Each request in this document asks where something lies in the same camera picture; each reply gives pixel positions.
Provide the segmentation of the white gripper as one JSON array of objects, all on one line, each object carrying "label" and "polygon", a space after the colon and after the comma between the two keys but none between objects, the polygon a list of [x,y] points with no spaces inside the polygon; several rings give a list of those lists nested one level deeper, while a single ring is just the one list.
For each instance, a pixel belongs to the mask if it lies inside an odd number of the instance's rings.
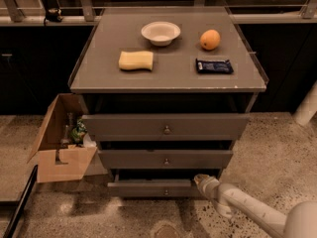
[{"label": "white gripper", "polygon": [[216,199],[218,197],[220,182],[216,178],[198,174],[194,177],[194,182],[199,185],[200,192],[207,199]]}]

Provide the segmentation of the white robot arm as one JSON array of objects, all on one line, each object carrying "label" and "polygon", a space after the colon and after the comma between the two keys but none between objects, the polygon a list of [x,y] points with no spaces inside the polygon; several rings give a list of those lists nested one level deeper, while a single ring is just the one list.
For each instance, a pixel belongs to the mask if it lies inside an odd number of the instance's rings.
[{"label": "white robot arm", "polygon": [[199,174],[197,189],[222,216],[232,219],[237,210],[252,219],[271,238],[317,238],[317,202],[295,205],[287,215],[251,197],[230,183]]}]

